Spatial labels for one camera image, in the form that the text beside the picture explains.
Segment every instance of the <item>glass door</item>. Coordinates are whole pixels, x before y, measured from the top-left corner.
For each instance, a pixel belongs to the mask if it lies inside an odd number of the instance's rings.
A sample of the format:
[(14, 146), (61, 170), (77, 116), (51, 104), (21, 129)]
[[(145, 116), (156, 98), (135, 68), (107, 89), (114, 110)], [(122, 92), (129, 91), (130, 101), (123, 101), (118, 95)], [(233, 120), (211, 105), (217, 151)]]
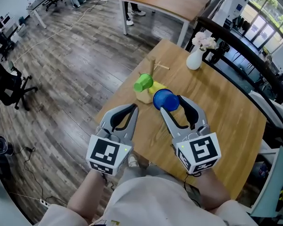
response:
[(273, 33), (274, 29), (270, 25), (267, 25), (265, 29), (263, 29), (263, 31), (255, 39), (253, 45), (259, 48)]
[(254, 21), (253, 25), (245, 34), (245, 37), (251, 41), (265, 24), (266, 21), (261, 16), (258, 16)]

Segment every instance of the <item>railing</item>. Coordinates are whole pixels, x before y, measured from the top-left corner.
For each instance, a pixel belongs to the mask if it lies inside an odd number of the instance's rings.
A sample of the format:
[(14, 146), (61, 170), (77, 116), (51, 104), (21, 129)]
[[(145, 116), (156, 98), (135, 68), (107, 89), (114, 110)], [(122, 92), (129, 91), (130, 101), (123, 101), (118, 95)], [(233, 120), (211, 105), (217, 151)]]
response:
[[(225, 41), (229, 46), (237, 50), (245, 59), (247, 59), (258, 71), (262, 74), (262, 76), (269, 82), (270, 86), (272, 87), (273, 91), (275, 91), (278, 97), (283, 101), (283, 85), (282, 83), (276, 78), (276, 76), (272, 73), (272, 71), (266, 66), (264, 61), (259, 58), (252, 50), (248, 48), (241, 40), (239, 40), (235, 35), (231, 34), (230, 31), (221, 27), (217, 23), (213, 22), (207, 17), (199, 17), (197, 19), (198, 23), (193, 32), (193, 35), (186, 47), (187, 51), (191, 51), (193, 49), (193, 45), (191, 43), (192, 38), (195, 37), (195, 34), (199, 31), (208, 30), (212, 32), (212, 37), (215, 37), (216, 40), (218, 38)], [(276, 127), (274, 121), (269, 117), (269, 115), (261, 108), (261, 106), (246, 92), (243, 88), (241, 88), (234, 80), (232, 80), (229, 76), (227, 76), (224, 72), (218, 69), (214, 64), (206, 60), (206, 57), (209, 53), (213, 53), (214, 55), (218, 55), (218, 57), (228, 64), (235, 72), (245, 79), (268, 103), (268, 105), (273, 109), (275, 114), (279, 117), (283, 124), (283, 117), (276, 109), (274, 104), (270, 101), (270, 99), (265, 95), (265, 93), (261, 90), (259, 86), (250, 78), (248, 75), (238, 68), (233, 62), (231, 62), (228, 58), (223, 55), (217, 53), (214, 49), (208, 49), (206, 53), (204, 53), (202, 60), (206, 62), (209, 66), (215, 69), (217, 72), (222, 74), (225, 78), (227, 78), (235, 87), (237, 87), (266, 117), (270, 126), (275, 129), (279, 137), (282, 138), (283, 141), (283, 129)]]

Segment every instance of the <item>yellow cup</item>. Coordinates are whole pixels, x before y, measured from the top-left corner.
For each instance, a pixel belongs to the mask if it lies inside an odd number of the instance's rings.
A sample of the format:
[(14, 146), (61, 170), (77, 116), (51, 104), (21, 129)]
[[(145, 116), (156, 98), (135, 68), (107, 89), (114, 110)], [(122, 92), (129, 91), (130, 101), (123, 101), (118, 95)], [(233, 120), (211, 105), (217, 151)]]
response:
[(149, 92), (150, 94), (154, 95), (160, 89), (166, 89), (166, 86), (154, 81), (153, 85), (149, 88)]

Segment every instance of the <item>white sneaker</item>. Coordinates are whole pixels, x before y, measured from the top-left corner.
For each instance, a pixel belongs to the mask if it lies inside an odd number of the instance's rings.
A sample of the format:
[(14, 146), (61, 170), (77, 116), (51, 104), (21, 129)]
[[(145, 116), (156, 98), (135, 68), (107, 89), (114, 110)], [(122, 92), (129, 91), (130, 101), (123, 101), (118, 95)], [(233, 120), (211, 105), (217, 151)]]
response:
[(137, 158), (134, 154), (130, 154), (128, 158), (128, 165), (129, 167), (139, 167), (139, 164), (137, 162)]
[(139, 16), (145, 16), (146, 12), (140, 11), (139, 9), (136, 11), (131, 10), (132, 15), (139, 15)]
[(126, 23), (128, 26), (132, 26), (134, 24), (134, 22), (129, 17), (126, 19)]

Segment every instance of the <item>gray desk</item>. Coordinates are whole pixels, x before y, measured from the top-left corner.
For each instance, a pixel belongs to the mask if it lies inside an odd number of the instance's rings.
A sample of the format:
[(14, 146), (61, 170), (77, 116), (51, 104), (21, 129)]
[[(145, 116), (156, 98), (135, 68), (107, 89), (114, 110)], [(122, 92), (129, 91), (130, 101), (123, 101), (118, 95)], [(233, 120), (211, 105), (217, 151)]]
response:
[(28, 6), (26, 8), (26, 10), (28, 10), (29, 12), (33, 12), (34, 15), (36, 16), (36, 18), (39, 20), (39, 22), (41, 23), (41, 25), (43, 26), (43, 28), (46, 28), (45, 23), (42, 21), (41, 17), (39, 16), (38, 12), (37, 12), (37, 8), (39, 8), (39, 6), (41, 6), (43, 3), (47, 2), (48, 0), (36, 0), (35, 2), (33, 2), (32, 5)]

